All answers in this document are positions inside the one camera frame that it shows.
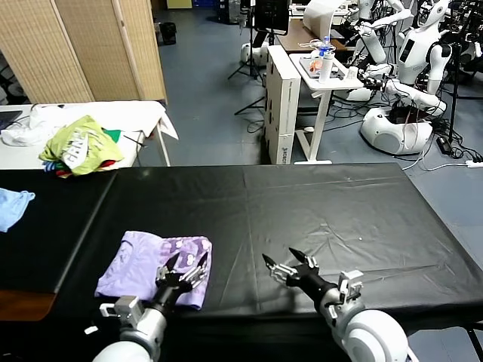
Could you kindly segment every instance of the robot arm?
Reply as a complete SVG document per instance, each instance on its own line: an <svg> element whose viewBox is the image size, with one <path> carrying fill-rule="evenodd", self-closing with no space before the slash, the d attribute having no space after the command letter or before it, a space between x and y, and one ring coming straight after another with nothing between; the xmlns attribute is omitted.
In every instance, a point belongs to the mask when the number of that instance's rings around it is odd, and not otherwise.
<svg viewBox="0 0 483 362"><path fill-rule="evenodd" d="M325 318L335 342L352 362L418 362L398 322L382 311L365 308L360 271L342 271L338 284L329 283L318 275L312 256L289 249L302 264L276 264L263 255L270 275L287 287L299 287L314 301L315 310Z"/></svg>
<svg viewBox="0 0 483 362"><path fill-rule="evenodd" d="M481 45L477 41L475 41L475 55L476 55L477 58L481 57L481 55L482 55Z"/></svg>
<svg viewBox="0 0 483 362"><path fill-rule="evenodd" d="M388 3L395 10L395 14L378 19L374 21L372 24L363 23L359 30L359 33L361 35L369 35L369 33L371 32L371 29L378 30L392 23L396 23L398 21L413 17L411 10L406 9L400 0L388 0Z"/></svg>
<svg viewBox="0 0 483 362"><path fill-rule="evenodd" d="M398 66L395 64L377 64L370 65L365 71L367 77L375 77L376 75L395 75L398 72Z"/></svg>
<svg viewBox="0 0 483 362"><path fill-rule="evenodd" d="M421 108L431 115L441 115L446 110L446 103L441 101L434 94L422 92L414 87L402 84L397 79L390 79L383 86L383 90L388 94L398 94L402 100L410 100L416 108Z"/></svg>
<svg viewBox="0 0 483 362"><path fill-rule="evenodd" d="M167 326L166 318L172 313L181 294L195 289L207 274L207 253L202 256L196 267L185 274L174 271L179 255L175 254L158 269L158 290L146 309L136 296L123 296L115 304L106 303L100 306L100 312L104 317L121 319L121 341L104 348L94 358L94 362L158 360Z"/></svg>
<svg viewBox="0 0 483 362"><path fill-rule="evenodd" d="M448 64L450 58L451 47L449 45L437 44L429 51L429 65L431 66L428 74L429 94L436 94L443 79L446 64Z"/></svg>
<svg viewBox="0 0 483 362"><path fill-rule="evenodd" d="M374 6L375 0L359 0L358 1L358 15L360 20L369 20L371 18L371 10Z"/></svg>
<svg viewBox="0 0 483 362"><path fill-rule="evenodd" d="M368 49L368 53L376 63L382 63L386 60L386 52L379 41L376 30L413 16L411 11L406 9L400 0L388 0L388 3L395 9L395 14L383 17L373 23L362 22L356 28L361 36L361 40Z"/></svg>

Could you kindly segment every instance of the laptop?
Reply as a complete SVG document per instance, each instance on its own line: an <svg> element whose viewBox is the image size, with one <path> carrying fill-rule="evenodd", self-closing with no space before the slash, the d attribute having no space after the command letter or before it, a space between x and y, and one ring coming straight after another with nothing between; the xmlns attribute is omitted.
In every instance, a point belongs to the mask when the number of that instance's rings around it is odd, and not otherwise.
<svg viewBox="0 0 483 362"><path fill-rule="evenodd" d="M12 125L22 111L0 111L0 130Z"/></svg>

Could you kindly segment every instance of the power strip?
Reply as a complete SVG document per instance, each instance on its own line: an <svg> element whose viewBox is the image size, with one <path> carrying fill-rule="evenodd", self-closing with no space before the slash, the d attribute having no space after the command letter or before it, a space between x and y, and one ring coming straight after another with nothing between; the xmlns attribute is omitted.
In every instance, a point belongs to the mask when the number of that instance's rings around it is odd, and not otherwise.
<svg viewBox="0 0 483 362"><path fill-rule="evenodd" d="M483 162L474 162L467 160L466 166L468 166L468 168L483 168Z"/></svg>

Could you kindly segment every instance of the purple cloth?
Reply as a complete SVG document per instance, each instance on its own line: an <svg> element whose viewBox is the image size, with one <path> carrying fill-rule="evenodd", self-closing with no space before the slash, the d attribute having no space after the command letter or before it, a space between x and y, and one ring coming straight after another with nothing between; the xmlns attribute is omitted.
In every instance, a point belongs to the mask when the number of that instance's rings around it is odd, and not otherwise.
<svg viewBox="0 0 483 362"><path fill-rule="evenodd" d="M95 296L139 296L142 300L151 300L156 292L159 266L180 253L174 270L185 273L195 267L206 252L206 278L177 301L178 305L201 309L211 268L211 242L202 236L160 238L148 232L125 232L114 260L97 282Z"/></svg>

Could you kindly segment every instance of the white desk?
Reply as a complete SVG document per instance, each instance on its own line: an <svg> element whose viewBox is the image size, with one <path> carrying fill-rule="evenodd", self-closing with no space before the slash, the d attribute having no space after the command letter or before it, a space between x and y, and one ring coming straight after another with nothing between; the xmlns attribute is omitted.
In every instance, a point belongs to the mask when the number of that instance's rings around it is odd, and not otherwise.
<svg viewBox="0 0 483 362"><path fill-rule="evenodd" d="M307 84L307 87L315 93L312 97L321 97L320 104L318 105L317 119L315 120L314 131L312 135L312 142L309 143L306 137L306 131L296 130L300 145L302 146L303 153L305 154L307 161L296 162L297 164L330 164L330 161L318 161L317 151L320 146L322 138L322 132L324 131L325 118L327 116L327 110L329 107L329 101L331 99L332 91L340 89L357 89L364 85L358 79L339 79L330 78L325 83L319 83L318 79L310 78L307 72L300 65L300 58L308 57L307 54L290 54L292 63L297 68L297 71L302 76L303 81ZM344 74L347 74L348 69L343 66L337 59L334 59L334 66Z"/></svg>
<svg viewBox="0 0 483 362"><path fill-rule="evenodd" d="M66 104L65 109L79 106L80 103L72 103ZM115 106L114 102L106 103L107 107ZM19 106L0 106L0 111L22 111L22 115L19 118L25 117L30 114L30 110L32 108L31 104L24 104ZM19 122L26 122L28 118L20 119ZM121 132L121 136L119 137L119 141L117 145L121 150L124 159L119 162L116 162L113 166L108 167L108 169L115 169L115 168L123 168L123 167L131 167L136 160L137 153L140 151L141 146L136 142L128 139L127 137L138 141L139 143L143 143L146 138L146 135L149 135L153 130L157 130L155 132L156 137L158 138L158 145L159 145L159 152L160 155L163 154L167 165L169 166L169 158L166 151L164 140L162 139L162 129L160 126L159 121L150 122L144 128L144 131L134 131L123 130ZM5 145L0 140L0 170L13 170L13 169L43 169L42 160L38 158L38 155L42 153L44 150L45 144L39 144L29 147L15 147L15 146L8 146Z"/></svg>

